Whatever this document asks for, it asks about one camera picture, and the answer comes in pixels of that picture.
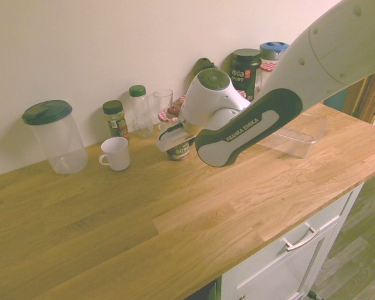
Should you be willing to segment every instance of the black container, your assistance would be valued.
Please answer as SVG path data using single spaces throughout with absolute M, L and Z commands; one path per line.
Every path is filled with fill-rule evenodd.
M 246 93 L 247 100 L 252 101 L 261 83 L 261 52 L 257 49 L 238 49 L 232 55 L 232 84 L 235 89 Z

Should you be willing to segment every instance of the green cap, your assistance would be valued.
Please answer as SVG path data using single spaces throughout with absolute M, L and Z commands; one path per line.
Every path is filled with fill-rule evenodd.
M 73 108 L 66 101 L 50 100 L 28 108 L 22 119 L 28 125 L 43 125 L 56 122 L 68 116 Z
M 260 58 L 261 52 L 257 49 L 238 49 L 233 51 L 233 58 L 238 61 L 256 61 Z
M 229 86 L 229 76 L 221 70 L 205 69 L 197 75 L 197 78 L 203 86 L 213 91 L 220 91 Z
M 146 93 L 146 88 L 144 86 L 131 86 L 129 88 L 129 95 L 132 97 L 140 97 Z
M 111 100 L 102 105 L 105 114 L 117 114 L 124 110 L 123 104 L 119 100 Z

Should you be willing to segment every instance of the jar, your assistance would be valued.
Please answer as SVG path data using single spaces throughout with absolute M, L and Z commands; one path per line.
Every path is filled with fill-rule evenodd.
M 31 125 L 51 167 L 59 174 L 79 172 L 88 163 L 72 110 L 66 101 L 50 100 L 31 106 L 22 115 L 24 122 Z
M 261 70 L 260 89 L 264 86 L 264 84 L 267 81 L 269 75 L 271 75 L 271 72 L 275 68 L 275 65 L 276 65 L 275 62 L 265 62 L 264 64 L 261 64 L 261 66 L 260 66 L 260 70 Z
M 135 128 L 140 138 L 146 138 L 154 134 L 154 126 L 151 120 L 150 105 L 146 88 L 142 85 L 131 86 L 129 96 L 135 116 Z
M 108 101 L 102 105 L 102 110 L 106 115 L 111 137 L 122 136 L 129 141 L 131 135 L 128 132 L 128 126 L 126 125 L 122 102 L 118 100 Z
M 276 63 L 289 47 L 285 42 L 265 42 L 260 45 L 262 63 Z
M 259 67 L 260 51 L 257 49 L 238 49 L 232 54 L 231 79 L 235 89 L 244 91 L 246 99 L 252 101 L 258 93 L 261 82 Z

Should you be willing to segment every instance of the glass bottle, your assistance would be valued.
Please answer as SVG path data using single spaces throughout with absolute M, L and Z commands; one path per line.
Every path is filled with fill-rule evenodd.
M 137 134 L 141 138 L 146 138 L 154 134 L 153 121 L 151 120 L 150 106 L 146 88 L 141 85 L 131 86 L 129 95 L 133 113 L 135 115 L 135 127 Z

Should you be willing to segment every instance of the red checkered lid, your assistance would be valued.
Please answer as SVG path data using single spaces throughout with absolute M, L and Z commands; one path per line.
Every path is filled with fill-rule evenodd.
M 273 69 L 275 68 L 276 63 L 275 62 L 265 62 L 261 64 L 260 69 L 267 71 L 267 72 L 272 72 Z

